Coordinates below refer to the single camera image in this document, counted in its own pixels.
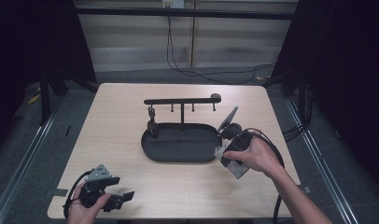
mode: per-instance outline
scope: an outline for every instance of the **power outlet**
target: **power outlet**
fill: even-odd
[[[184,0],[173,0],[173,8],[184,8]]]
[[[173,0],[162,0],[163,8],[173,8]]]

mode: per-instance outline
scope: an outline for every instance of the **person's right hand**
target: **person's right hand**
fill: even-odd
[[[276,168],[282,168],[268,144],[256,136],[251,139],[248,149],[244,151],[227,151],[224,153],[224,157],[229,160],[242,161],[251,169],[263,172],[268,177],[271,177]]]

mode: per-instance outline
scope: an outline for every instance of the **light wood tabletop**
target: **light wood tabletop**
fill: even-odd
[[[161,163],[150,160],[141,146],[149,116],[146,99],[207,98],[221,95],[212,105],[185,106],[186,123],[218,128],[237,105],[232,122],[262,130],[277,146],[288,173],[300,184],[274,110],[262,87],[173,84],[103,84],[65,167],[58,189],[71,189],[85,171],[103,164],[120,182],[105,189],[112,194],[135,191],[120,210],[101,211],[114,219],[272,217],[277,191],[264,174],[248,171],[236,179],[219,160],[207,163]],[[179,105],[154,105],[158,123],[180,122]],[[55,196],[51,218],[64,218],[65,198]],[[290,217],[282,203],[280,217]]]

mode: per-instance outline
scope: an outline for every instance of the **hand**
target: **hand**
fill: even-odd
[[[76,190],[74,191],[73,199],[76,199],[79,197],[79,193],[81,192],[82,187],[84,187],[85,183],[82,183],[76,187]],[[99,213],[100,209],[105,206],[105,204],[110,199],[111,194],[106,193],[100,197],[96,204],[90,208],[85,207],[82,205],[81,201],[74,200],[70,204],[70,210],[69,210],[69,216],[68,216],[68,223],[72,224],[92,224],[94,220],[96,219],[97,214]]]
[[[229,160],[242,161],[251,169],[265,173],[271,177],[276,168],[282,168],[276,155],[264,141],[256,136],[251,139],[250,146],[244,151],[227,151],[224,157]]]

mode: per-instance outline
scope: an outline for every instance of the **horizontal bar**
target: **horizontal bar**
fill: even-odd
[[[42,13],[75,13],[90,15],[131,15],[131,16],[168,16],[168,17],[204,17],[235,18],[291,21],[295,13],[228,11],[181,8],[147,8],[147,7],[28,7],[30,11]]]
[[[177,105],[177,104],[217,104],[221,98],[184,98],[145,100],[145,105]]]

